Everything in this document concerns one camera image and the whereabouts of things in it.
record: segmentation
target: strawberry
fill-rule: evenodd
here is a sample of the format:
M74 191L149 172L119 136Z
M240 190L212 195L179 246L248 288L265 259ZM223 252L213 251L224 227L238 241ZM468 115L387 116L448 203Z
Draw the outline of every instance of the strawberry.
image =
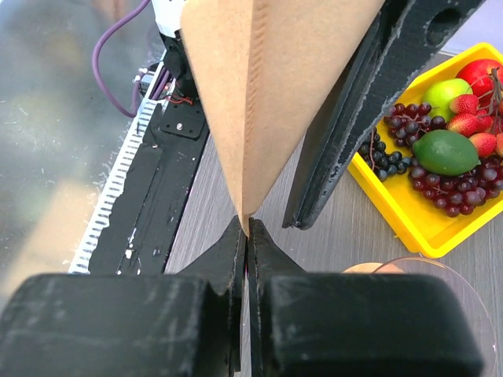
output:
M463 136L470 137L477 132L478 124L479 122L476 116L464 113L454 116L447 125L447 129Z
M473 114L477 115L477 107L479 106L479 98L475 94L462 94L454 98L449 108L454 114Z
M469 140L477 149L479 157L489 156L492 152L494 152L494 148L496 148L496 137L493 134L481 132L471 136Z
M503 134L496 135L496 153L503 157Z
M490 132L493 128L493 117L488 116L487 111L481 108L477 111L477 132Z

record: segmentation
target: grape cluster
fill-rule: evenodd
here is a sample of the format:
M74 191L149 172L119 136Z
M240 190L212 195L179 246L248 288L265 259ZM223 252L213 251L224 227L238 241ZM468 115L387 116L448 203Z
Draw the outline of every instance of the grape cluster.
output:
M503 167L499 156L482 159L475 169L458 177L430 174L416 159L412 159L412 166L409 179L413 189L452 218L471 214L475 207L498 197L503 191Z
M387 154L386 143L380 139L376 129L367 137L358 153L381 182L396 174L404 174L411 163L411 158L403 157L401 152Z
M396 104L387 111L383 121L397 147L412 147L427 132L446 128L445 119L439 115L430 118L430 111L428 102L408 106Z

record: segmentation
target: yellow tray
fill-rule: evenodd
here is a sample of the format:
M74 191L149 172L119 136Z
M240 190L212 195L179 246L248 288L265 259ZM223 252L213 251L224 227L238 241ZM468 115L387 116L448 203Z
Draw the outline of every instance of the yellow tray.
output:
M503 63L503 55L493 46L480 43L417 77L397 102L419 104L422 94L433 83L456 77L467 63L477 59L495 59ZM398 149L410 155L406 149L394 146L382 122L377 129L388 152ZM503 210L502 193L496 199L487 200L469 216L449 218L442 210L434 208L430 200L412 190L407 174L382 183L358 153L348 170L407 249L429 258L444 256Z

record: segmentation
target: brown cardboard piece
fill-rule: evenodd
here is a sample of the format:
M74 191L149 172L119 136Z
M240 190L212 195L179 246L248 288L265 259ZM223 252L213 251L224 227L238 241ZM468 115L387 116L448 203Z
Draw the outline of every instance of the brown cardboard piece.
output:
M247 234L383 2L187 2L182 37Z

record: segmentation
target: green apple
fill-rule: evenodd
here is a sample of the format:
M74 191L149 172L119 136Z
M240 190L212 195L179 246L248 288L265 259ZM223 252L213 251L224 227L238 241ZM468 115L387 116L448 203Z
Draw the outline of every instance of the green apple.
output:
M461 94L473 94L470 84L463 79L436 82L423 94L423 102L428 102L433 107L428 115L432 118L441 115L446 123L449 122L454 117L449 104Z

